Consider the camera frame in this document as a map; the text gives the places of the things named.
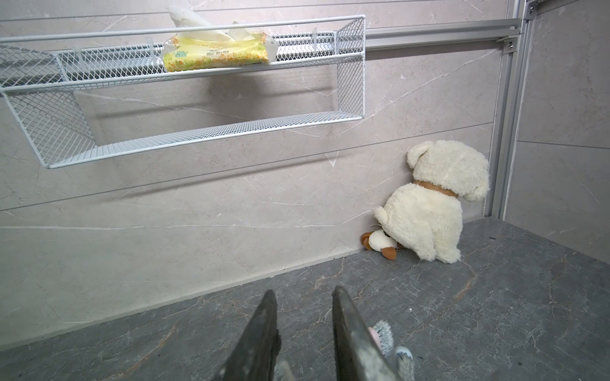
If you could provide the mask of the pink toothbrush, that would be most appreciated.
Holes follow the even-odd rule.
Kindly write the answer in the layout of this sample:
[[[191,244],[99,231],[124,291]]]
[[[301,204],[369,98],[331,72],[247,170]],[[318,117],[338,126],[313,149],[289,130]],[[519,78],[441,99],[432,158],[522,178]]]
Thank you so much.
[[[373,327],[369,327],[368,330],[384,357],[389,358],[395,347],[391,325],[385,320],[379,320]]]

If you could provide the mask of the light blue toothbrush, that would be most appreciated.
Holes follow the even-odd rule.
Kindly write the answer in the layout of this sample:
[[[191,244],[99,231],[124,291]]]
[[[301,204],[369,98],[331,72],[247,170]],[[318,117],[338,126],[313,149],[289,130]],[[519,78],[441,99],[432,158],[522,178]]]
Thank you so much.
[[[415,381],[415,362],[411,351],[403,346],[395,348],[396,371],[403,381]]]

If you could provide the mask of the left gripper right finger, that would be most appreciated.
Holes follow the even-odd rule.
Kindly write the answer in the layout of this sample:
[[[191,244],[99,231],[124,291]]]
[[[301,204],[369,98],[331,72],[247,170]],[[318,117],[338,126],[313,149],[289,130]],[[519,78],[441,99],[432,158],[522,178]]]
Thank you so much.
[[[335,287],[332,322],[337,380],[400,380],[344,287]]]

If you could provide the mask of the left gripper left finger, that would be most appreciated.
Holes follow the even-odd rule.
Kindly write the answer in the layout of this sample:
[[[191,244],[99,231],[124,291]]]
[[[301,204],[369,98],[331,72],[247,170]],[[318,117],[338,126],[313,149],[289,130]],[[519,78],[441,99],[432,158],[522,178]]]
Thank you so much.
[[[267,290],[238,344],[212,379],[273,380],[280,350],[276,296]]]

